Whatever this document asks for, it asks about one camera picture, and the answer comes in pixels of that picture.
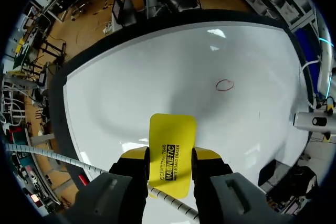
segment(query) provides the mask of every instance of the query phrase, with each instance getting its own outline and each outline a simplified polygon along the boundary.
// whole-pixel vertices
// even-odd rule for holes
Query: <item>yellow eraser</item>
[[[196,119],[191,115],[154,114],[150,120],[149,185],[174,198],[188,195]]]

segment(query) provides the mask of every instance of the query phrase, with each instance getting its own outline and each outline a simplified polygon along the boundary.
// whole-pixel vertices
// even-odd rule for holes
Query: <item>red object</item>
[[[21,127],[10,127],[9,128],[9,141],[12,143],[13,142],[13,132],[21,132],[22,129]]]
[[[81,174],[78,177],[79,177],[80,181],[82,181],[83,185],[86,186],[89,183],[89,181],[88,181],[88,179],[85,175]]]
[[[228,89],[219,89],[219,88],[218,88],[218,85],[219,85],[222,81],[226,81],[227,83],[231,83],[232,86],[231,86],[230,88],[228,88]],[[217,89],[218,91],[228,91],[228,90],[232,89],[234,86],[235,86],[235,84],[233,83],[233,81],[230,81],[230,80],[228,80],[228,79],[223,79],[223,80],[220,80],[219,82],[217,82],[217,84],[216,84],[216,89]]]

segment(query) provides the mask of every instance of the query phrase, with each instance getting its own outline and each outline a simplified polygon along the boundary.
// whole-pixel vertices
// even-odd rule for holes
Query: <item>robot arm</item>
[[[292,216],[274,212],[264,193],[210,150],[192,151],[194,196],[200,223],[285,223]],[[142,223],[148,196],[149,148],[124,153],[109,173],[103,173],[76,195],[64,215],[49,215],[49,222]]]

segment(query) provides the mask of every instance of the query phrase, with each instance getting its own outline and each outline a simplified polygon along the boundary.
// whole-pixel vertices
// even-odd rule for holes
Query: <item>cable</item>
[[[153,17],[156,17],[156,15],[159,13],[159,11],[163,8],[164,6],[161,6],[156,12],[155,14],[153,15]]]
[[[5,97],[5,99],[12,100],[12,101],[16,101],[16,102],[20,102],[20,103],[22,103],[22,104],[25,104],[24,102],[22,102],[22,101],[20,101],[20,100],[17,100],[17,99],[14,99],[14,98]]]
[[[303,70],[306,68],[306,66],[309,66],[311,64],[314,64],[314,63],[319,63],[320,60],[313,60],[313,61],[309,61],[309,62],[306,62],[306,64],[304,64],[301,68],[301,71],[299,73],[299,84],[301,86],[301,74],[303,72]],[[308,103],[308,106],[311,107],[313,110],[315,109],[314,105],[310,103],[309,99],[307,98],[307,103]]]
[[[49,70],[49,72],[50,72],[52,75],[54,75],[54,73],[50,70],[49,67],[47,67],[47,69]]]
[[[53,36],[51,36],[50,34],[48,35],[49,37],[51,37],[52,39],[55,39],[55,40],[62,40],[64,43],[66,43],[66,41],[65,40],[63,40],[63,39],[57,39],[57,38],[54,38]]]
[[[20,121],[17,123],[17,124],[11,124],[12,126],[19,126],[20,124],[21,124],[21,122],[22,122],[22,110],[21,110],[21,108],[19,107],[19,105],[17,105],[15,102],[12,102],[12,105],[15,105],[15,106],[17,106],[18,108],[19,108],[19,111],[20,111],[20,115],[21,115],[21,117],[20,117]]]
[[[2,116],[3,119],[5,119],[5,121],[2,121],[0,119],[0,122],[3,123],[3,124],[7,123],[6,117],[3,115],[3,113],[1,111],[0,111],[0,116]]]
[[[41,13],[41,15],[45,16],[49,20],[50,25],[52,25],[51,20],[44,13]]]
[[[163,200],[164,202],[166,202],[167,204],[169,204],[170,206],[176,208],[178,211],[180,211],[181,213],[183,213],[184,215],[186,215],[187,217],[191,218],[193,221],[195,221],[196,223],[199,223],[200,219],[198,217],[198,212],[193,209],[190,206],[187,206],[185,203],[179,201],[178,199],[175,199],[174,197],[166,194],[163,191],[160,191],[150,185],[148,185],[148,193],[152,194],[154,196],[156,196],[158,199]]]
[[[28,146],[28,145],[5,144],[5,148],[6,150],[11,151],[11,152],[29,152],[29,153],[40,154],[42,156],[51,157],[53,159],[56,159],[56,160],[59,160],[65,163],[81,167],[93,173],[98,173],[98,174],[107,173],[106,170],[102,170],[92,165],[85,164],[76,159],[66,157],[60,154],[56,154],[55,152],[52,152],[52,151],[47,151],[44,149],[39,149],[39,148]]]
[[[29,96],[27,93],[25,93],[25,92],[21,91],[21,90],[20,90],[20,89],[18,89],[18,88],[15,88],[15,87],[10,87],[10,86],[7,86],[7,85],[4,85],[3,87],[4,87],[4,88],[10,88],[9,90],[14,90],[14,91],[20,92],[20,93],[24,94],[26,97],[28,97],[28,98],[32,99],[33,101],[36,101],[34,98],[32,98],[32,97],[31,97],[31,96]]]
[[[328,97],[328,95],[329,95],[330,86],[331,86],[331,76],[329,77],[329,84],[328,84],[328,89],[327,89],[327,93],[326,93],[325,97]]]
[[[32,146],[28,146],[28,145],[18,145],[18,144],[5,144],[5,149],[7,151],[11,151],[11,152],[28,152],[28,153],[35,153],[35,154],[39,154],[42,156],[47,156],[47,157],[51,157],[53,159],[56,160],[60,160],[62,162],[71,164],[71,165],[75,165],[78,167],[81,167],[83,169],[86,169],[90,172],[93,173],[98,173],[98,174],[102,174],[102,173],[107,173],[106,170],[94,167],[92,165],[88,165],[84,162],[78,161],[76,159],[70,158],[70,157],[66,157],[60,154],[56,154],[55,152],[52,151],[47,151],[44,149],[39,149],[36,147],[32,147]],[[186,215],[187,217],[191,218],[192,220],[194,220],[196,223],[199,223],[200,219],[198,217],[198,212],[187,206],[185,203],[182,203],[181,201],[179,201],[178,199],[166,194],[163,191],[160,191],[150,185],[148,185],[148,192],[152,195],[155,195],[158,199],[162,199],[164,202],[170,204],[172,207],[176,208],[178,211],[180,211],[181,213],[183,213],[184,215]]]
[[[325,43],[328,43],[328,44],[330,44],[332,47],[334,47],[334,44],[331,43],[330,41],[326,40],[326,39],[319,38],[319,40],[320,40],[320,41],[323,41],[323,42],[325,42]]]

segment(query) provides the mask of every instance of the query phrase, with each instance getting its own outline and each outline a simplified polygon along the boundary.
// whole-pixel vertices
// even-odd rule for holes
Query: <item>white cable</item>
[[[179,201],[178,199],[175,199],[174,197],[154,187],[151,187],[150,185],[148,185],[148,193],[156,196],[158,199],[161,199],[167,204],[169,204],[170,206],[176,208],[178,211],[180,211],[187,217],[191,218],[196,223],[200,222],[199,221],[200,219],[198,217],[198,212],[192,207],[189,207],[185,203]]]
[[[25,92],[21,91],[21,90],[20,90],[20,89],[18,89],[18,88],[15,88],[15,87],[10,87],[10,86],[7,86],[7,85],[4,85],[4,88],[9,88],[9,90],[13,90],[13,91],[20,92],[20,93],[24,94],[26,97],[28,97],[28,98],[30,98],[30,99],[31,99],[31,97],[30,97],[30,96],[29,96],[27,93],[25,93]]]
[[[98,173],[98,174],[107,173],[106,170],[102,170],[92,165],[85,164],[76,159],[66,157],[60,154],[56,154],[55,152],[52,152],[52,151],[47,151],[44,149],[39,149],[39,148],[28,146],[28,145],[5,144],[5,148],[6,150],[11,151],[11,152],[29,152],[29,153],[40,154],[42,156],[51,157],[53,159],[60,160],[62,162],[65,162],[71,165],[76,165],[78,167],[81,167],[93,173]]]
[[[13,115],[12,115],[12,111],[11,111],[11,118],[12,118],[12,126],[19,126],[21,124],[21,121],[22,121],[22,110],[21,108],[19,107],[19,105],[17,105],[15,102],[12,102],[12,105],[15,105],[19,108],[19,111],[20,111],[20,114],[21,114],[21,117],[20,117],[20,121],[17,123],[17,124],[13,124]]]
[[[6,117],[3,115],[3,113],[2,113],[1,111],[0,111],[0,116],[2,116],[3,119],[5,119],[5,121],[2,121],[2,120],[0,119],[0,122],[3,123],[3,124],[7,123],[7,121],[6,121]]]
[[[66,156],[63,156],[63,155],[60,155],[60,154],[56,154],[52,151],[39,149],[39,148],[36,148],[36,147],[31,147],[31,146],[28,146],[28,145],[5,144],[5,149],[7,151],[11,151],[11,152],[29,152],[29,153],[39,154],[39,155],[42,155],[42,156],[51,157],[53,159],[57,159],[57,160],[60,160],[62,162],[65,162],[65,163],[68,163],[68,164],[71,164],[71,165],[76,165],[78,167],[81,167],[81,168],[86,169],[86,170],[88,170],[90,172],[93,172],[93,173],[98,173],[98,174],[107,173],[106,170],[102,170],[102,169],[94,167],[92,165],[88,165],[88,164],[83,163],[81,161],[78,161],[76,159],[66,157]],[[195,209],[187,206],[185,203],[182,203],[178,199],[164,193],[163,191],[160,191],[160,190],[158,190],[154,187],[151,187],[150,185],[148,185],[148,192],[150,194],[156,196],[158,199],[161,199],[164,202],[171,205],[172,207],[176,208],[179,212],[181,212],[184,215],[186,215],[187,217],[191,218],[196,223],[200,222],[199,221],[200,219],[198,217],[198,212]]]
[[[12,100],[12,101],[16,101],[16,102],[20,102],[20,103],[25,104],[24,102],[22,102],[22,101],[20,101],[20,100],[17,100],[17,99],[14,99],[14,98],[5,97],[5,99]]]
[[[314,63],[319,63],[319,62],[320,62],[320,60],[313,60],[313,61],[306,62],[306,64],[304,64],[304,65],[302,66],[301,71],[300,71],[300,74],[299,74],[299,84],[300,84],[300,85],[301,85],[301,80],[300,80],[300,78],[301,78],[301,74],[302,74],[303,70],[304,70],[307,66],[309,66],[309,65],[311,65],[311,64],[314,64]],[[307,104],[308,104],[308,106],[311,107],[313,110],[315,109],[314,105],[310,103],[310,101],[309,101],[308,98],[307,98]]]
[[[159,11],[163,8],[163,6],[161,6],[159,9],[157,9],[157,11],[155,12],[155,14],[153,15],[153,17],[156,17],[156,15],[159,13]]]

